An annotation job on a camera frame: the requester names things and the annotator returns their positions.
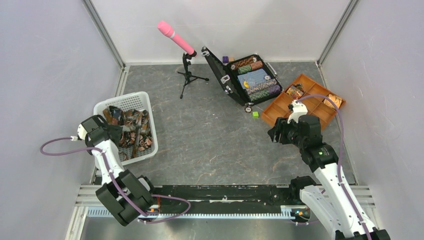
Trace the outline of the orange compartment tray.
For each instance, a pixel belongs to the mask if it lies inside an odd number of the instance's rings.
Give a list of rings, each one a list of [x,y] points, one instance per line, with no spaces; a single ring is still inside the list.
[[[315,80],[300,74],[292,83],[288,85],[275,99],[271,102],[268,107],[261,113],[260,118],[264,120],[269,126],[273,126],[278,117],[287,118],[291,114],[288,105],[294,100],[286,94],[286,90],[295,84],[302,84],[305,94],[299,99],[304,105],[306,105],[308,114],[314,115],[320,119],[321,129],[324,130],[331,120],[336,116],[337,111],[326,106],[323,103],[324,98],[328,94],[337,95]],[[340,109],[346,104],[346,100],[343,99],[343,103]]]

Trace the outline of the black floral tie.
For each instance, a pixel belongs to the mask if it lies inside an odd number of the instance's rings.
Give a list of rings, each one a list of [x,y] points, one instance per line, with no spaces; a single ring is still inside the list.
[[[123,131],[118,143],[119,155],[123,161],[134,159],[153,146],[151,129],[149,131]]]

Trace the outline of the white plastic basket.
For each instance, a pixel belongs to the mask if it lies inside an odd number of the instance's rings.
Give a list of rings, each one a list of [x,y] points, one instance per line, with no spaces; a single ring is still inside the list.
[[[159,144],[149,95],[133,92],[101,101],[94,106],[94,115],[118,126],[118,156],[123,166],[155,156]]]

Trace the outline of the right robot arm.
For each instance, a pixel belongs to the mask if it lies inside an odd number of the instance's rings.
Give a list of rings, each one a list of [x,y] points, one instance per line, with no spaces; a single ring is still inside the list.
[[[378,229],[365,213],[346,182],[334,148],[323,142],[321,123],[314,115],[302,115],[298,121],[279,117],[268,131],[274,143],[294,145],[301,158],[324,188],[325,199],[310,176],[296,177],[289,185],[289,199],[306,204],[333,240],[388,240],[385,229]]]

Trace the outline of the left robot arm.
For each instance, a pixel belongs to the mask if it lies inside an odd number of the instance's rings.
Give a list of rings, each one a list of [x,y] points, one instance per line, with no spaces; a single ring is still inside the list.
[[[77,128],[78,138],[84,141],[101,172],[96,197],[122,226],[127,226],[139,216],[147,217],[157,190],[147,179],[139,180],[123,168],[118,148],[121,132],[121,127],[108,124],[99,114],[85,119]]]

